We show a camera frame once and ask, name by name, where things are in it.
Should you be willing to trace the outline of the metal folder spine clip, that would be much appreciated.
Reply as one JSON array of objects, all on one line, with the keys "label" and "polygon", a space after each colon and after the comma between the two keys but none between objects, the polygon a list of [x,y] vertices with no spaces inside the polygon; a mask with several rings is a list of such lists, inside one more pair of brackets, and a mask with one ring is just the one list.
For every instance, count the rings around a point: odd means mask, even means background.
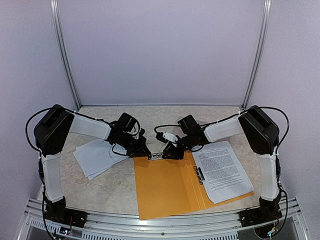
[{"label": "metal folder spine clip", "polygon": [[197,175],[199,184],[200,184],[200,185],[203,185],[203,182],[204,182],[204,180],[205,180],[205,177],[204,177],[204,175],[203,175],[203,173],[202,173],[201,168],[200,168],[200,167],[197,167],[197,166],[194,166],[193,168],[194,168],[195,173],[196,173],[196,175]]}]

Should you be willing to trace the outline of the orange file folder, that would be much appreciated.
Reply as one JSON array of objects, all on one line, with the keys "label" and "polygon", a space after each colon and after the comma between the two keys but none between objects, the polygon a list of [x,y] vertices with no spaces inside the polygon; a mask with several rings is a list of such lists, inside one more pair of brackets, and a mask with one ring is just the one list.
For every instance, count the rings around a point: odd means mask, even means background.
[{"label": "orange file folder", "polygon": [[134,175],[140,220],[176,216],[217,207],[200,184],[191,152],[184,159],[135,157]]}]

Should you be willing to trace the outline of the stack of printed papers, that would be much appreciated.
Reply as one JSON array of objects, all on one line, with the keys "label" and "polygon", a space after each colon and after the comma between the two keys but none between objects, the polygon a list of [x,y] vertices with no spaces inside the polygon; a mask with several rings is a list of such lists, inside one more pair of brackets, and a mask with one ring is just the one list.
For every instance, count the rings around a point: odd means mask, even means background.
[{"label": "stack of printed papers", "polygon": [[228,141],[192,153],[205,192],[214,204],[252,193],[254,187]]}]

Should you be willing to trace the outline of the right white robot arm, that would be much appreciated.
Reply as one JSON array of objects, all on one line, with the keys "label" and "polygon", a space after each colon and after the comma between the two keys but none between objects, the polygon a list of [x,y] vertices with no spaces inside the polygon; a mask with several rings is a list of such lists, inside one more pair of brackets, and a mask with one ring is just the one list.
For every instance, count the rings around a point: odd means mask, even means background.
[{"label": "right white robot arm", "polygon": [[181,160],[185,151],[193,151],[195,147],[203,148],[221,139],[244,134],[258,158],[262,179],[259,208],[255,216],[260,222],[266,222],[279,211],[282,189],[278,149],[282,141],[279,139],[279,127],[264,110],[264,107],[254,105],[238,114],[203,125],[192,115],[188,115],[177,123],[184,137],[156,132],[156,139],[167,144],[162,157]]}]

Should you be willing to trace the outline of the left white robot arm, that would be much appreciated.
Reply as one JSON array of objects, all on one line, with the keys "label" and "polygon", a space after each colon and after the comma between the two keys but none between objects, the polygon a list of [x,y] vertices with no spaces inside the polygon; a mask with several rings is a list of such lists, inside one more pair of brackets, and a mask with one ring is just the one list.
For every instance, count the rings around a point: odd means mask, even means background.
[{"label": "left white robot arm", "polygon": [[118,120],[107,122],[102,118],[73,112],[59,104],[46,108],[44,112],[46,114],[35,126],[33,133],[40,157],[46,208],[61,223],[70,218],[60,174],[61,152],[69,134],[93,137],[121,146],[126,157],[151,156],[144,137],[145,130],[127,113],[123,113]]}]

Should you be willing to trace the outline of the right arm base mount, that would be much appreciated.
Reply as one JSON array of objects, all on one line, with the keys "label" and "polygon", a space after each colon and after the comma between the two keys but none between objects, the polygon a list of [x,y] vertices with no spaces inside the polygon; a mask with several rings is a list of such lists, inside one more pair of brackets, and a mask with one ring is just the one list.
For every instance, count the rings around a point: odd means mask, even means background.
[{"label": "right arm base mount", "polygon": [[270,213],[267,210],[261,210],[260,208],[245,209],[240,211],[238,215],[242,227],[249,227],[267,223],[270,221],[278,220],[283,216],[280,210],[276,210]]}]

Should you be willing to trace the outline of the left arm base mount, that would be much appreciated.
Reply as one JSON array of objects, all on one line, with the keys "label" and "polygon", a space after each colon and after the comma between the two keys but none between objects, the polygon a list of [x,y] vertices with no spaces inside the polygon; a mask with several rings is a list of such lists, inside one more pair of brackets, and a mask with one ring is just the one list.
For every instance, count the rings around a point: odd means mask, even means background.
[{"label": "left arm base mount", "polygon": [[45,210],[44,218],[52,222],[68,225],[72,227],[84,228],[88,213],[81,210],[65,208],[62,213],[53,213]]}]

